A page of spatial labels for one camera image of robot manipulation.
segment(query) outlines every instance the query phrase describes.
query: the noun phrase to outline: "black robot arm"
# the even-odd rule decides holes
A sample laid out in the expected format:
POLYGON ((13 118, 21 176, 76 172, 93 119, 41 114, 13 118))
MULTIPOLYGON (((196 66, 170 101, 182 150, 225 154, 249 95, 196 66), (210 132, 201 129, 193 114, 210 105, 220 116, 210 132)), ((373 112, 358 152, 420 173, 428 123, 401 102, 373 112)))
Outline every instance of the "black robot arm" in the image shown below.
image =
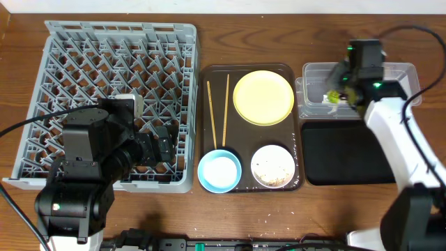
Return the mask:
POLYGON ((65 156, 56 159, 46 186, 36 198, 38 230, 50 236, 89 236, 105 227, 114 201, 113 184, 136 165, 156 166, 174 157, 175 130, 157 127, 137 133, 132 99, 99 99, 98 108, 67 116, 63 127, 65 156), (63 176, 58 176, 59 168, 63 176))

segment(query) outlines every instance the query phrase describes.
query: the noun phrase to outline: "clear plastic container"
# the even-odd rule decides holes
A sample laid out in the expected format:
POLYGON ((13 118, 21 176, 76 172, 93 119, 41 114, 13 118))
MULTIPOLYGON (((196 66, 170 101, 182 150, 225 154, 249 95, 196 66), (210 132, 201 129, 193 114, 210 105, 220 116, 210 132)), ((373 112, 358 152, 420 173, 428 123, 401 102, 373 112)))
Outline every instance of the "clear plastic container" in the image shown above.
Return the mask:
MULTIPOLYGON (((303 78, 295 81, 298 113, 301 119, 360 119, 347 104, 323 102, 329 91, 325 81, 336 63, 306 63, 303 78)), ((417 71, 411 63, 384 63, 384 79, 398 80, 407 96, 420 90, 417 71)), ((412 106, 421 104, 421 96, 412 101, 412 106)))

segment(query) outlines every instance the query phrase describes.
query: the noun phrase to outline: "brown tray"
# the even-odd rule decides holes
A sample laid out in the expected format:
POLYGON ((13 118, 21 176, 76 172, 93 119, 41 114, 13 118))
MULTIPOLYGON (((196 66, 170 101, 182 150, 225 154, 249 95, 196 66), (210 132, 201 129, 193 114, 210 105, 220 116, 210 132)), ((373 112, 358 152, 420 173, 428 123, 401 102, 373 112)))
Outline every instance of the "brown tray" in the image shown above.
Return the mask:
POLYGON ((244 120, 234 107, 232 95, 234 88, 240 78, 255 70, 270 70, 284 77, 295 93, 293 71, 284 64, 256 64, 239 66, 208 66, 201 71, 199 106, 201 117, 200 149, 201 158, 214 149, 212 124, 210 121, 208 87, 206 82, 210 82, 212 93, 212 103, 215 120, 215 135, 217 138, 217 148, 226 149, 235 154, 242 165, 242 177, 238 185, 230 192, 276 192, 292 191, 298 189, 304 181, 303 171, 298 164, 301 159, 300 140, 298 140, 298 116, 297 104, 294 103, 292 112, 282 122, 271 126, 253 125, 244 120), (224 99, 226 95, 226 78, 229 74, 229 101, 228 117, 226 127, 226 147, 222 148, 223 120, 224 120, 224 99), (251 173, 251 158, 254 153, 269 144, 276 144, 284 147, 295 160, 295 173, 293 179, 283 188, 271 189, 262 186, 256 181, 251 173))

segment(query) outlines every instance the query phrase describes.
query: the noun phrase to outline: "plastic grid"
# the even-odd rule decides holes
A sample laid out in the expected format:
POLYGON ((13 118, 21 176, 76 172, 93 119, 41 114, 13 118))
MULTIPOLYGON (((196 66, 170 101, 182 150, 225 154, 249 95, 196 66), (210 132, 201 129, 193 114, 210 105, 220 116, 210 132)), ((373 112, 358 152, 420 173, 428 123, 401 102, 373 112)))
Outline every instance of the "plastic grid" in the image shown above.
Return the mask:
MULTIPOLYGON (((109 30, 107 25, 94 27, 109 30)), ((134 25, 127 25, 127 29, 122 27, 125 26, 116 25, 116 30, 128 32, 135 29, 134 25)), ((103 40, 89 37, 68 36, 64 39, 59 33, 52 33, 47 41, 50 43, 48 52, 44 54, 45 67, 40 69, 42 82, 34 90, 38 91, 37 101, 30 106, 33 116, 95 104, 98 98, 113 98, 120 93, 138 93, 144 98, 144 113, 134 120, 134 124, 139 132, 153 132, 155 136, 156 126, 178 126, 176 157, 173 162, 154 168, 136 167, 122 181, 180 181, 189 157, 186 148, 193 145, 186 140, 191 124, 195 130, 196 90, 191 86, 191 80, 194 78, 192 62, 196 44, 182 43, 166 36, 155 42, 150 42, 151 39, 135 42, 134 38, 132 41, 110 36, 103 40)), ((52 162, 64 154, 61 131, 65 117, 35 122, 28 131, 25 128, 22 140, 26 145, 23 152, 17 154, 20 178, 46 178, 52 162)))

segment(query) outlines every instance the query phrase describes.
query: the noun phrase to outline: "yellow plate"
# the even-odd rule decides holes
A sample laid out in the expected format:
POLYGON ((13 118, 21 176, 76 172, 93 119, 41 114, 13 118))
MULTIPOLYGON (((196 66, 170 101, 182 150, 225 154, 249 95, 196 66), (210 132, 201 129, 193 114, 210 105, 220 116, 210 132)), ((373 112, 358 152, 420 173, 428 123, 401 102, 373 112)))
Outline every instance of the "yellow plate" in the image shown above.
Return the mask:
POLYGON ((290 114, 294 94, 281 75, 258 70, 238 81, 233 100, 237 112, 246 121, 258 126, 271 126, 290 114))

